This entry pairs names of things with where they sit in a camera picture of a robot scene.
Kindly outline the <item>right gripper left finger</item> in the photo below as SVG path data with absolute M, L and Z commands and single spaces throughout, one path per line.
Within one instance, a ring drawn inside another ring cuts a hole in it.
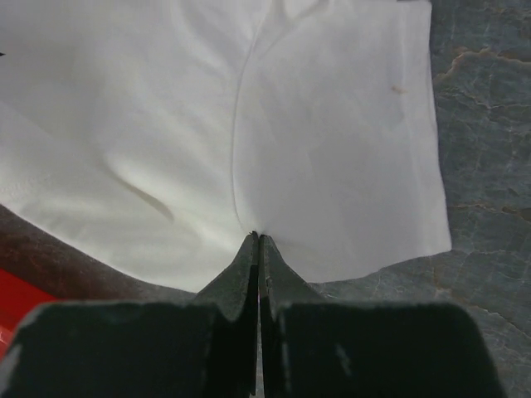
M 1 362 L 4 397 L 248 397 L 256 392 L 258 237 L 187 303 L 47 303 Z

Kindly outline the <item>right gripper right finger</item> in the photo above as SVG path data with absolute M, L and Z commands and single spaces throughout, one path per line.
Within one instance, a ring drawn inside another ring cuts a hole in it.
M 325 298 L 267 235 L 259 267 L 266 396 L 502 396 L 485 341 L 464 309 Z

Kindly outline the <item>white t-shirt daisy print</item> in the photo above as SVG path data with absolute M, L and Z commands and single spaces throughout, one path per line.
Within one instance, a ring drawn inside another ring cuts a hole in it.
M 4 1 L 1 203 L 197 292 L 251 232 L 309 282 L 451 248 L 428 1 Z

